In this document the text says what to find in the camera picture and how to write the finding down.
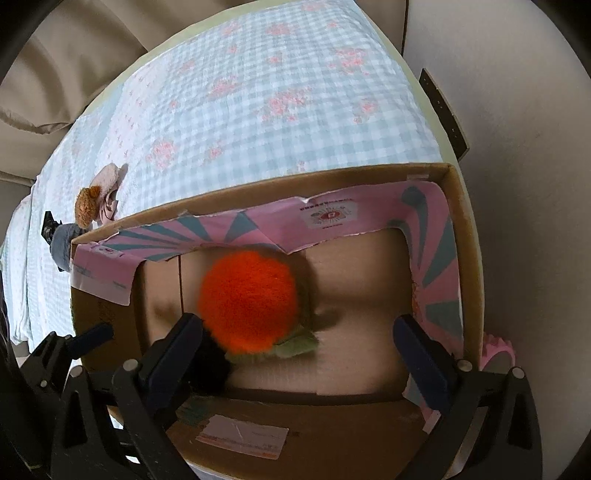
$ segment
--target gray plush toy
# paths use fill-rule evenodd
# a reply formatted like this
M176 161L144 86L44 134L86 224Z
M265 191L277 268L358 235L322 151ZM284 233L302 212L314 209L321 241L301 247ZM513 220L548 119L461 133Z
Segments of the gray plush toy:
M87 231L75 223L64 223L56 228L49 245L49 252L60 272L70 271L70 246L72 240Z

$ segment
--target screw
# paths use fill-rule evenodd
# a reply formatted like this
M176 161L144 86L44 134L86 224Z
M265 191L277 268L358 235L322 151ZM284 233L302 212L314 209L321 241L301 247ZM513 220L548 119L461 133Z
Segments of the screw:
M519 367L515 367L513 370L511 370L511 372L513 373L513 376L515 378L525 378L525 372L523 371L522 368Z
M472 371L472 364L468 361L468 360L458 360L457 361L457 367L462 371L462 372L470 372Z
M76 365L72 370L70 370L70 375L76 378L81 376L83 371L84 369L80 365Z
M125 370L126 372L132 372L136 368L138 368L138 365L139 362L135 358L130 358L129 360L123 362L123 370Z

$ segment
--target cardboard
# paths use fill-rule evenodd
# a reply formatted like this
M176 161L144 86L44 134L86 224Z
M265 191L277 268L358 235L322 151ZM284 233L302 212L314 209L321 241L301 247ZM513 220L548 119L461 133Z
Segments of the cardboard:
M481 272L467 198L447 164L348 168L283 177L211 192L121 219L78 237L78 245L117 231L178 217L245 209L293 196L310 197L363 184L407 179L437 183L450 209L462 291L464 357L479 360L482 343ZM135 273L129 306L72 289L77 332L110 322L115 339L83 358L90 370L114 368L165 335L180 312L191 311L199 275L213 256L194 252ZM196 465L243 479L394 478L426 435L420 409L401 400L407 373L391 340L393 319L411 311L408 249L400 231L337 238L301 252L310 266L313 325L322 347L311 355L237 370L228 395L211 398L203 422L177 422L169 431ZM213 415L290 430L277 460L256 458L196 441Z

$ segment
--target pink spiky object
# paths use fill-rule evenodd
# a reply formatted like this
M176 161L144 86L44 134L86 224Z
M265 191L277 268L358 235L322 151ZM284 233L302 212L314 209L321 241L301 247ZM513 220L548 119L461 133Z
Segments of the pink spiky object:
M489 335L485 332L482 338L482 355L480 357L480 370L484 370L487 364L499 353L506 353L511 359L511 367L515 366L515 349L510 340L503 340L500 337ZM436 410L431 410L423 401L421 413L425 419L423 431L431 433L433 427L437 424L441 414Z
M484 334L482 339L482 356L480 358L480 370L483 370L486 367L486 364L492 360L492 358L499 354L505 352L511 357L511 366L515 366L515 349L511 344L510 340L503 340L500 337L495 337L494 335L489 335L488 333Z

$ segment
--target brown plush toy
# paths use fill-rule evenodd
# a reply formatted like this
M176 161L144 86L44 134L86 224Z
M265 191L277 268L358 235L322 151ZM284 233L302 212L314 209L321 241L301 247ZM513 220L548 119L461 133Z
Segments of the brown plush toy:
M81 189L74 205L76 223L80 228L87 229L99 211L100 186Z

